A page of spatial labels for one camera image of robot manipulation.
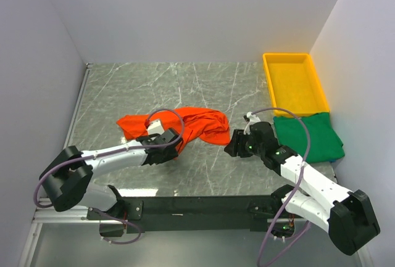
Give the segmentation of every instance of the black base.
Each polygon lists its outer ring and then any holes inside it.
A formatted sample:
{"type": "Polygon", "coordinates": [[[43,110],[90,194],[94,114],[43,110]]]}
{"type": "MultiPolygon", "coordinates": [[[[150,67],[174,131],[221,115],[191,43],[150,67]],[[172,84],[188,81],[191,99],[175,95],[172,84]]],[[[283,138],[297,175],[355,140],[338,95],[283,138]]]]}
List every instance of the black base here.
{"type": "MultiPolygon", "coordinates": [[[[141,226],[144,231],[266,231],[267,219],[273,218],[278,210],[278,204],[270,195],[124,197],[123,200],[128,212],[127,219],[141,226]]],[[[287,218],[288,213],[283,212],[281,217],[287,218]]],[[[87,219],[103,220],[103,217],[96,212],[88,212],[87,219]]],[[[128,227],[127,232],[136,230],[128,227]]]]}

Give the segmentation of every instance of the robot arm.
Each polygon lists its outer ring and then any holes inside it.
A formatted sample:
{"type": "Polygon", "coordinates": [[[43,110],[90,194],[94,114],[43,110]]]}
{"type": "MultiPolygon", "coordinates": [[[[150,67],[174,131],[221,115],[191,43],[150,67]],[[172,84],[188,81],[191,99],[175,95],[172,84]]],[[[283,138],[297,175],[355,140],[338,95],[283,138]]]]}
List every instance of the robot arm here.
{"type": "MultiPolygon", "coordinates": [[[[268,122],[260,121],[251,113],[245,119],[247,128],[234,130],[225,152],[232,157],[259,156],[267,168],[296,184],[302,157],[291,148],[278,144],[268,122]]],[[[380,233],[370,200],[361,190],[352,192],[306,163],[299,188],[306,194],[296,191],[285,210],[322,228],[343,253],[352,255],[380,233]]],[[[272,197],[281,205],[292,190],[292,186],[283,186],[272,197]]]]}
{"type": "Polygon", "coordinates": [[[102,150],[79,151],[75,146],[65,148],[40,176],[41,179],[60,163],[81,159],[62,167],[44,180],[43,187],[55,210],[62,212],[78,204],[119,216],[124,209],[116,188],[99,186],[91,180],[128,166],[159,164],[178,156],[176,146],[181,138],[173,128],[164,131],[160,122],[154,121],[148,126],[148,133],[148,136],[102,150]]]}

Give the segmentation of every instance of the black mount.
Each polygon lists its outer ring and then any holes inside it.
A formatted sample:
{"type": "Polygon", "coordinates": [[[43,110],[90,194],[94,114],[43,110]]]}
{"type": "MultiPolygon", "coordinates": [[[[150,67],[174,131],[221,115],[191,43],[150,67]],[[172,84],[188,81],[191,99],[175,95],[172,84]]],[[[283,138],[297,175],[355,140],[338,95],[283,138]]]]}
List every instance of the black mount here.
{"type": "Polygon", "coordinates": [[[349,195],[331,209],[328,233],[335,246],[351,256],[379,235],[380,227],[368,195],[361,190],[349,195]]]}
{"type": "MultiPolygon", "coordinates": [[[[144,231],[250,229],[263,232],[267,230],[267,219],[273,218],[278,211],[278,201],[269,195],[122,199],[127,209],[127,219],[144,231]]],[[[288,216],[285,211],[281,215],[282,218],[288,216]]],[[[88,211],[87,219],[103,220],[103,217],[88,211]]],[[[100,231],[102,236],[120,236],[123,225],[105,224],[100,231]]],[[[128,227],[127,232],[136,230],[128,227]]]]}
{"type": "MultiPolygon", "coordinates": [[[[75,147],[65,148],[39,176],[41,179],[47,171],[67,160],[81,157],[81,152],[75,147]]],[[[64,212],[77,205],[86,192],[93,172],[92,166],[85,161],[75,162],[64,166],[56,173],[47,177],[43,183],[45,192],[57,212],[64,212]]]]}

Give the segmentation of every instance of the cable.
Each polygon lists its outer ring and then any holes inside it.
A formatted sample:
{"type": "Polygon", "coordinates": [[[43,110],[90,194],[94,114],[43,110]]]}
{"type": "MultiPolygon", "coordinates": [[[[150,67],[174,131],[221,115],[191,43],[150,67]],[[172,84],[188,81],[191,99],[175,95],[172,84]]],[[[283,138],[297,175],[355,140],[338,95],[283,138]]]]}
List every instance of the cable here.
{"type": "Polygon", "coordinates": [[[288,114],[290,114],[292,117],[294,117],[303,127],[304,132],[306,133],[306,138],[307,138],[307,147],[306,147],[306,151],[304,152],[303,158],[302,158],[302,163],[301,163],[301,172],[299,174],[299,178],[297,179],[297,182],[295,184],[294,189],[291,191],[290,195],[288,196],[288,198],[284,201],[284,203],[282,204],[282,206],[280,207],[280,209],[277,211],[276,215],[273,218],[273,221],[270,223],[270,226],[267,229],[266,235],[262,241],[262,244],[260,245],[260,249],[259,249],[259,254],[258,254],[258,258],[257,258],[257,266],[258,267],[268,267],[269,265],[271,265],[274,261],[276,261],[279,257],[281,257],[287,250],[289,250],[291,248],[291,246],[304,234],[306,233],[306,231],[310,228],[309,225],[306,225],[306,228],[301,231],[297,236],[295,236],[294,240],[285,248],[283,249],[275,258],[271,259],[269,262],[267,262],[264,265],[260,265],[260,259],[262,258],[262,255],[264,253],[264,249],[267,243],[267,240],[269,238],[269,235],[271,235],[271,232],[274,228],[275,223],[277,222],[277,219],[280,217],[281,213],[283,212],[283,210],[285,209],[285,207],[287,206],[287,204],[289,203],[289,201],[292,199],[293,195],[296,193],[296,191],[299,189],[299,186],[302,183],[303,180],[303,172],[304,172],[304,167],[306,165],[306,158],[310,152],[310,147],[311,147],[311,139],[310,139],[310,133],[309,130],[307,129],[306,125],[303,123],[303,121],[294,113],[292,113],[289,110],[283,109],[283,108],[278,108],[278,107],[269,107],[269,108],[264,108],[264,109],[260,109],[257,111],[254,111],[251,113],[251,115],[255,115],[257,113],[260,112],[264,112],[264,111],[269,111],[269,110],[279,110],[279,111],[283,111],[286,112],[288,114]]]}
{"type": "MultiPolygon", "coordinates": [[[[150,113],[148,115],[148,117],[146,119],[146,122],[149,122],[149,120],[151,119],[151,117],[153,115],[155,115],[158,112],[162,112],[162,111],[172,112],[173,114],[175,114],[178,117],[178,119],[180,119],[181,133],[178,135],[178,137],[174,141],[168,142],[167,144],[149,145],[149,146],[133,146],[133,147],[129,147],[128,150],[147,149],[147,148],[164,148],[164,147],[170,146],[170,145],[178,142],[179,139],[182,139],[182,136],[183,136],[184,130],[185,130],[184,121],[183,121],[182,117],[180,116],[180,114],[178,114],[176,111],[174,111],[172,109],[166,109],[166,108],[157,109],[157,110],[153,111],[152,113],[150,113]]],[[[37,207],[40,207],[40,208],[48,208],[48,207],[52,206],[52,204],[43,205],[43,204],[40,203],[40,201],[38,200],[38,191],[39,191],[40,187],[43,185],[43,183],[45,182],[45,180],[48,178],[48,176],[50,176],[53,173],[57,172],[62,167],[66,166],[66,165],[70,165],[70,164],[76,163],[76,162],[80,162],[80,161],[83,161],[83,160],[93,159],[95,157],[104,157],[104,156],[114,155],[114,154],[117,154],[117,153],[124,152],[126,150],[127,150],[127,148],[119,148],[117,150],[103,152],[103,153],[100,153],[100,154],[97,154],[97,155],[90,155],[90,156],[84,156],[84,157],[79,157],[79,158],[75,158],[75,159],[70,159],[70,160],[67,160],[65,162],[62,162],[62,163],[54,166],[49,171],[47,171],[45,173],[45,175],[43,175],[43,177],[38,181],[38,185],[36,186],[36,189],[35,189],[35,191],[33,193],[33,202],[35,203],[35,205],[37,207]]]]}
{"type": "Polygon", "coordinates": [[[277,261],[277,259],[279,259],[279,257],[281,257],[282,255],[284,255],[311,227],[311,222],[307,221],[304,224],[303,230],[297,234],[296,236],[294,236],[294,239],[292,240],[292,242],[290,242],[280,253],[278,253],[274,258],[272,258],[269,262],[267,262],[266,264],[264,264],[264,267],[267,267],[271,264],[273,264],[275,261],[277,261]]]}
{"type": "MultiPolygon", "coordinates": [[[[149,124],[149,120],[151,119],[151,117],[153,115],[155,115],[156,113],[159,113],[159,112],[163,112],[163,111],[172,112],[173,114],[175,114],[178,117],[178,119],[180,119],[181,133],[178,135],[178,137],[176,139],[174,139],[173,141],[168,142],[167,144],[148,145],[148,146],[147,145],[145,145],[145,146],[133,146],[133,147],[129,147],[128,150],[147,149],[147,148],[163,148],[163,147],[167,147],[167,146],[170,146],[170,145],[178,142],[180,139],[181,140],[183,139],[182,136],[184,135],[184,130],[185,130],[184,121],[183,121],[182,117],[180,116],[180,114],[178,114],[176,111],[174,111],[172,109],[161,108],[161,109],[157,109],[157,110],[153,111],[152,113],[150,113],[148,115],[148,117],[146,119],[146,123],[149,124]]],[[[36,189],[35,189],[35,191],[33,193],[33,201],[34,201],[35,205],[37,207],[40,207],[40,208],[48,208],[48,207],[52,206],[52,204],[43,205],[43,204],[40,203],[40,201],[38,200],[38,191],[39,191],[40,187],[43,185],[43,183],[45,182],[45,180],[48,178],[48,176],[53,174],[53,173],[55,173],[55,172],[57,172],[62,167],[66,166],[66,165],[70,165],[70,164],[76,163],[76,162],[93,159],[95,157],[104,157],[104,156],[114,155],[114,154],[117,154],[117,153],[124,152],[126,150],[127,150],[127,148],[120,148],[120,149],[113,150],[113,151],[110,151],[110,152],[103,152],[103,153],[100,153],[100,154],[97,154],[97,155],[90,155],[90,156],[79,157],[79,158],[67,160],[65,162],[62,162],[62,163],[54,166],[49,171],[47,171],[45,173],[45,175],[43,175],[43,177],[38,181],[38,185],[36,186],[36,189]]],[[[103,216],[105,218],[108,218],[110,220],[115,220],[115,221],[121,222],[123,224],[129,225],[129,226],[137,229],[137,231],[138,231],[138,235],[134,239],[129,240],[129,241],[125,241],[125,242],[112,241],[112,240],[110,240],[110,239],[108,239],[106,237],[103,237],[103,240],[107,241],[108,243],[110,243],[110,244],[117,244],[117,245],[131,244],[131,243],[137,241],[141,237],[141,233],[143,231],[141,230],[141,228],[137,224],[131,223],[131,222],[125,220],[125,219],[118,219],[118,218],[116,218],[114,216],[110,216],[107,213],[102,212],[98,208],[89,208],[89,210],[92,210],[92,211],[98,213],[99,215],[101,215],[101,216],[103,216]]]]}
{"type": "Polygon", "coordinates": [[[141,228],[137,224],[134,224],[134,223],[129,222],[129,221],[124,220],[124,219],[115,218],[113,216],[108,215],[107,213],[102,212],[101,210],[99,210],[97,208],[89,208],[89,210],[91,210],[93,212],[96,212],[99,215],[101,215],[101,216],[103,216],[105,218],[108,218],[110,220],[115,220],[115,221],[121,222],[123,224],[127,224],[127,225],[135,228],[138,231],[137,236],[135,238],[133,238],[132,240],[128,240],[128,241],[114,241],[114,240],[110,240],[110,239],[108,239],[106,237],[102,237],[103,240],[107,241],[110,244],[117,244],[117,245],[132,244],[132,243],[136,242],[137,240],[139,240],[139,238],[141,237],[141,234],[143,233],[143,230],[141,230],[141,228]]]}

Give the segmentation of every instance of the white connector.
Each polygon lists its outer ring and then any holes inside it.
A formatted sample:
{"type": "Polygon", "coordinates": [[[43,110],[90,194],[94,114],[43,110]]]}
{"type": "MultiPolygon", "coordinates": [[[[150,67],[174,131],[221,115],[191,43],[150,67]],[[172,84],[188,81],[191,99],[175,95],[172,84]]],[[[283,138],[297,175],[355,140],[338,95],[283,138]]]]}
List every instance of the white connector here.
{"type": "Polygon", "coordinates": [[[152,121],[148,128],[147,128],[148,134],[162,134],[165,132],[162,126],[162,122],[160,122],[160,119],[152,121]]]}

